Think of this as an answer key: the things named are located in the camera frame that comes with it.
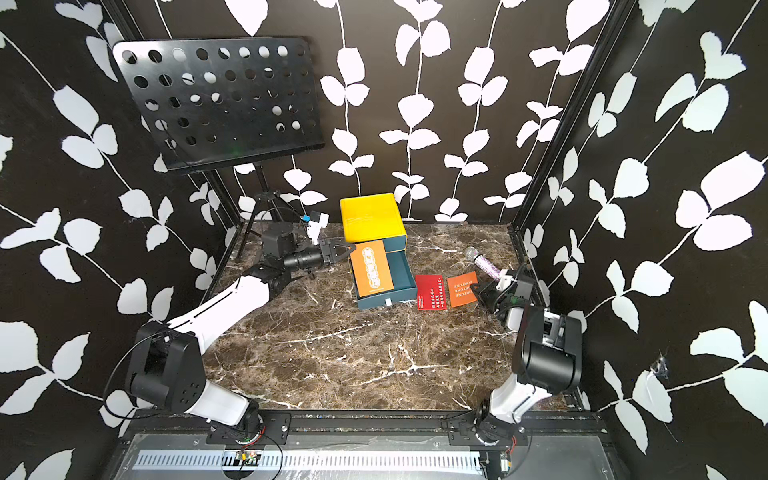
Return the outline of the orange postcard with white pattern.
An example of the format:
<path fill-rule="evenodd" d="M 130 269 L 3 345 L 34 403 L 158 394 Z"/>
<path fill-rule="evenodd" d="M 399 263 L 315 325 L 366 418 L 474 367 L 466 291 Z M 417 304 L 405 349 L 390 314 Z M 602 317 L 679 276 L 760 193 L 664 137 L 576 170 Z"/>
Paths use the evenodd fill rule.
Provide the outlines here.
<path fill-rule="evenodd" d="M 389 292 L 394 282 L 382 240 L 358 243 L 350 255 L 355 285 L 360 297 Z"/>

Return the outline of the orange postcard with text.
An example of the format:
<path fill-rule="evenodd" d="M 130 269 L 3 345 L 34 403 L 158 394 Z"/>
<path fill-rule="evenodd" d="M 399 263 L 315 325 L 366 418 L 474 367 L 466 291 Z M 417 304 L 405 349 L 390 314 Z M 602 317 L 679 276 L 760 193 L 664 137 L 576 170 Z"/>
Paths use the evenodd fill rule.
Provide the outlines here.
<path fill-rule="evenodd" d="M 474 271 L 449 278 L 447 285 L 451 307 L 458 308 L 475 303 L 477 298 L 472 290 L 472 286 L 477 283 L 478 279 Z"/>

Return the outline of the red postcard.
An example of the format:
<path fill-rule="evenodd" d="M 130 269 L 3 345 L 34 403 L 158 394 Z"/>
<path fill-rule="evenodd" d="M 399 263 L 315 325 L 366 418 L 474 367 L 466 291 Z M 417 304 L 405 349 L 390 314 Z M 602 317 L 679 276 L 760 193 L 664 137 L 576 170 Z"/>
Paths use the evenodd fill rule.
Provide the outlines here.
<path fill-rule="evenodd" d="M 414 280 L 419 311 L 441 311 L 448 308 L 444 278 L 441 275 L 416 275 Z"/>

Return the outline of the yellow teal drawer cabinet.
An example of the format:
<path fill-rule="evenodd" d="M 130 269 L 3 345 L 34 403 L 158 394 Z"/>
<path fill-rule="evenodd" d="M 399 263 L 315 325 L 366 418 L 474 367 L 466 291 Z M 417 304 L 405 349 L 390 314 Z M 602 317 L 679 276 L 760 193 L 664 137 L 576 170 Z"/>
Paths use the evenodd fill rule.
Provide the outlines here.
<path fill-rule="evenodd" d="M 340 211 L 344 237 L 348 243 L 406 236 L 393 193 L 341 199 Z"/>

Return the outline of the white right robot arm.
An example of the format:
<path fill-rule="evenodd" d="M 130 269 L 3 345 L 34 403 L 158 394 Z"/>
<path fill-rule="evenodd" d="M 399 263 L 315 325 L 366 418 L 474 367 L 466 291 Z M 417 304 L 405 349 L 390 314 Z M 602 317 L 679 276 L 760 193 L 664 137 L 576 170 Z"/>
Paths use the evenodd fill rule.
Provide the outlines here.
<path fill-rule="evenodd" d="M 516 335 L 512 373 L 476 414 L 483 442 L 510 440 L 538 402 L 576 388 L 582 375 L 582 322 L 534 301 L 529 279 L 502 276 L 472 287 L 476 299 Z"/>

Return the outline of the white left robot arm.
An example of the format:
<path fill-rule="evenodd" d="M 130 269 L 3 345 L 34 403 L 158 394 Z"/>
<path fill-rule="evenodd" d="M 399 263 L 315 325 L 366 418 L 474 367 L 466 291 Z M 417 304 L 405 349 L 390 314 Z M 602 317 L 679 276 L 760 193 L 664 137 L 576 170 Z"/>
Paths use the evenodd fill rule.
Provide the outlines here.
<path fill-rule="evenodd" d="M 203 355 L 240 320 L 278 297 L 295 272 L 340 263 L 354 251 L 343 239 L 330 238 L 283 257 L 263 255 L 191 312 L 166 324 L 144 324 L 126 355 L 126 393 L 161 410 L 203 418 L 218 429 L 256 435 L 261 431 L 258 402 L 209 380 Z"/>

